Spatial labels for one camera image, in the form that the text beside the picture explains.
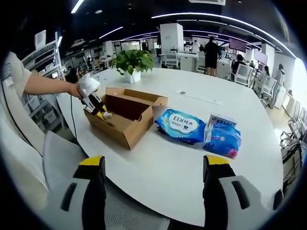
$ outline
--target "woman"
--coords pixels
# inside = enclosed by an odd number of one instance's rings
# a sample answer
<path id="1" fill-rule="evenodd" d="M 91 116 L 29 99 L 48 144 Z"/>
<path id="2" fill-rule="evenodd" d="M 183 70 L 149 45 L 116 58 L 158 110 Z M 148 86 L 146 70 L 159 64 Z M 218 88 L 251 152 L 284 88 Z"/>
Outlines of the woman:
<path id="1" fill-rule="evenodd" d="M 213 41 L 214 37 L 210 37 L 209 42 L 206 44 L 204 49 L 204 53 L 206 56 L 207 74 L 211 76 L 215 76 L 217 58 L 218 56 L 222 55 L 219 46 Z"/>

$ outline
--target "black ceiling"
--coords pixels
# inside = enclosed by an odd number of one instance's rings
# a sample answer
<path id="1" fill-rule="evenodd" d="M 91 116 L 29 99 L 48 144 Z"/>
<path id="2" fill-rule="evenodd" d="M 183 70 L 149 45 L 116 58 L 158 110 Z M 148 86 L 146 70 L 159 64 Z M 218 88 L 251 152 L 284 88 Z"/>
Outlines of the black ceiling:
<path id="1" fill-rule="evenodd" d="M 205 12 L 228 16 L 252 24 L 282 42 L 297 43 L 293 33 L 283 24 L 275 6 L 269 0 L 226 0 L 225 6 L 213 4 L 190 3 L 189 0 L 84 0 L 75 14 L 71 14 L 77 0 L 56 0 L 54 2 L 40 1 L 32 7 L 22 24 L 19 35 L 22 40 L 15 42 L 14 50 L 25 56 L 34 49 L 34 35 L 44 29 L 47 37 L 52 37 L 55 31 L 63 35 L 61 52 L 70 50 L 74 40 L 84 39 L 85 44 L 96 39 L 90 45 L 101 44 L 106 40 L 119 40 L 129 36 L 157 31 L 162 23 L 180 21 L 184 30 L 210 31 L 231 35 L 249 42 L 261 41 L 248 32 L 216 23 L 191 21 L 207 20 L 230 24 L 252 33 L 258 34 L 277 45 L 286 55 L 283 47 L 268 36 L 244 24 L 203 15 L 176 15 L 152 19 L 152 16 L 178 12 Z M 111 33 L 99 40 L 99 37 L 123 26 L 123 29 Z"/>

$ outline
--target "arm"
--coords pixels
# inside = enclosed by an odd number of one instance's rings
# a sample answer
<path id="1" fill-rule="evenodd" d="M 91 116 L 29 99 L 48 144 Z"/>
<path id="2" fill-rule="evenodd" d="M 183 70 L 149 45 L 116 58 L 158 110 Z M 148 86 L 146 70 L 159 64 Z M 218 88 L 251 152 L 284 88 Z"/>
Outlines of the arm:
<path id="1" fill-rule="evenodd" d="M 24 92 L 31 95 L 67 92 L 74 97 L 82 98 L 78 92 L 78 87 L 76 84 L 63 80 L 45 78 L 35 72 L 31 73 Z"/>

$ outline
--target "cardboard box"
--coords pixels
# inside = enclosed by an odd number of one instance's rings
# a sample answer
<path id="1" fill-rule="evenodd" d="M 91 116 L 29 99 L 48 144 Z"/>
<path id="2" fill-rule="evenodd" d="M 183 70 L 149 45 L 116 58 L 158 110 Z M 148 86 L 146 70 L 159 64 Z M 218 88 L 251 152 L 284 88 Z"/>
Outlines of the cardboard box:
<path id="1" fill-rule="evenodd" d="M 113 113 L 112 118 L 102 120 L 84 111 L 87 119 L 91 125 L 130 150 L 153 125 L 152 106 L 167 105 L 168 102 L 167 97 L 120 88 L 106 88 L 102 100 L 108 112 Z"/>

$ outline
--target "box flap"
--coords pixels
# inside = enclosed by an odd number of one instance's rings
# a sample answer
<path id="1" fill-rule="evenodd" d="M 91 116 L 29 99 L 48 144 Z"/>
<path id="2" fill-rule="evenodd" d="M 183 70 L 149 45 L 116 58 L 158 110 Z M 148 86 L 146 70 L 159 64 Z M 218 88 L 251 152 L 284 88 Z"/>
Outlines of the box flap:
<path id="1" fill-rule="evenodd" d="M 107 87 L 106 94 L 115 95 L 117 97 L 129 99 L 152 106 L 167 105 L 168 102 L 167 97 L 129 89 Z"/>

